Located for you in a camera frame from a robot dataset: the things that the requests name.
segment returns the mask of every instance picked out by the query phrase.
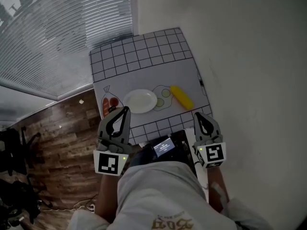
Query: white plate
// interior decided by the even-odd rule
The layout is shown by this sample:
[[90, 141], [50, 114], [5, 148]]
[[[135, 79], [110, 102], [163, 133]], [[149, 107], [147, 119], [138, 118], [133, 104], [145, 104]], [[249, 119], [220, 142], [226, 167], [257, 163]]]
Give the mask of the white plate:
[[130, 108], [132, 113], [147, 113], [157, 104], [156, 95], [149, 90], [133, 90], [126, 94], [124, 106]]

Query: wooden floor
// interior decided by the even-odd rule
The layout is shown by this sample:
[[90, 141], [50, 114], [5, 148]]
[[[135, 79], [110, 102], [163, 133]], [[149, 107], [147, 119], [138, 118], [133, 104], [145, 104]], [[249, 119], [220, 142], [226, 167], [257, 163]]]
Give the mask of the wooden floor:
[[[72, 209], [74, 205], [92, 198], [99, 190], [101, 176], [94, 172], [93, 150], [100, 115], [94, 91], [87, 91], [49, 107], [14, 126], [19, 132], [26, 126], [26, 140], [37, 132], [41, 138], [33, 148], [45, 159], [45, 164], [34, 164], [28, 169], [33, 174], [33, 185], [46, 185], [40, 193], [50, 201], [53, 209]], [[14, 172], [13, 176], [2, 173], [0, 178], [8, 182], [26, 177]], [[66, 229], [73, 211], [43, 211], [34, 225], [26, 218], [28, 229]]]

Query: person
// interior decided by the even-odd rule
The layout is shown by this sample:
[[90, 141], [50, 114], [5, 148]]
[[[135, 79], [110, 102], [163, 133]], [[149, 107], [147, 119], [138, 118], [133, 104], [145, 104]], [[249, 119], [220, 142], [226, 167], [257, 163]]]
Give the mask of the person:
[[148, 163], [150, 156], [143, 149], [121, 178], [104, 174], [94, 214], [77, 210], [68, 230], [272, 229], [238, 199], [229, 200], [219, 167], [207, 170], [208, 204], [186, 163]]

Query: white shirt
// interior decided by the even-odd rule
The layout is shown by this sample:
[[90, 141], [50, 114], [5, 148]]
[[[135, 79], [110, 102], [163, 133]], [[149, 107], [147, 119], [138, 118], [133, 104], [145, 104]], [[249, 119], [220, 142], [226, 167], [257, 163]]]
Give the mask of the white shirt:
[[244, 222], [249, 229], [271, 229], [237, 200], [228, 204], [229, 218], [215, 211], [190, 168], [180, 162], [156, 162], [129, 168], [118, 183], [118, 209], [112, 224], [77, 210], [69, 230], [228, 229]]

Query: window blinds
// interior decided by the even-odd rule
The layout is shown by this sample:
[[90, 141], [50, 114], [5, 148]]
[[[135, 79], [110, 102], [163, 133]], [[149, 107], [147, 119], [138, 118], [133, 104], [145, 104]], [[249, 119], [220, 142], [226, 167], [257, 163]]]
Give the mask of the window blinds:
[[92, 81], [91, 49], [130, 35], [131, 0], [0, 0], [0, 85], [56, 100]]

